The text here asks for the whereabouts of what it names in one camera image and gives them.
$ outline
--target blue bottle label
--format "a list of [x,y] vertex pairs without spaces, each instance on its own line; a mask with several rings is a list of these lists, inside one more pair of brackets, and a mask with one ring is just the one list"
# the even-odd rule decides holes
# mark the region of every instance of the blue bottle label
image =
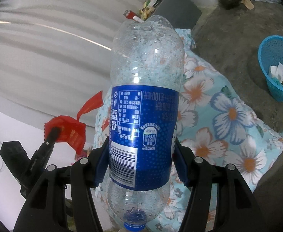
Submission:
[[167,183],[171,168],[179,93],[147,85],[112,89],[110,106],[110,177],[136,191]]

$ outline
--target clear plastic bottle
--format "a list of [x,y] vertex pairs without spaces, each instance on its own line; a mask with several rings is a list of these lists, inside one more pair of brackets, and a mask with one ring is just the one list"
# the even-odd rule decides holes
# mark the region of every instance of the clear plastic bottle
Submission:
[[183,78],[184,45],[161,16],[126,21],[111,64],[108,203],[130,231],[164,209]]

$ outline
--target bottle cap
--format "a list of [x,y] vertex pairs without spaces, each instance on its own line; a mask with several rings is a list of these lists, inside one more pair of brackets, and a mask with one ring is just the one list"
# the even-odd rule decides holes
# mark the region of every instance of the bottle cap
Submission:
[[146,224],[139,224],[139,225],[134,225],[134,224],[129,224],[124,222],[124,228],[126,228],[129,231],[132,232],[138,232],[144,229],[144,227],[146,226]]

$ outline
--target recycling symbol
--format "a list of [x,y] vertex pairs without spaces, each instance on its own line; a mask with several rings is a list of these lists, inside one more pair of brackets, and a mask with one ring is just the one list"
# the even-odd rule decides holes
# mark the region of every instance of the recycling symbol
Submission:
[[117,127],[117,123],[116,123],[116,121],[113,120],[112,121],[112,129],[115,130],[116,127]]

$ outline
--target red plastic bag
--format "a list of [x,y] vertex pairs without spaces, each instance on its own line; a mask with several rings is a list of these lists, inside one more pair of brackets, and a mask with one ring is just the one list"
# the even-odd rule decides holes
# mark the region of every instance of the red plastic bag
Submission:
[[103,105],[102,93],[100,91],[83,105],[77,113],[77,120],[70,116],[58,116],[45,123],[45,139],[53,127],[59,127],[61,133],[56,142],[67,142],[79,155],[86,142],[86,124],[79,122],[80,116]]

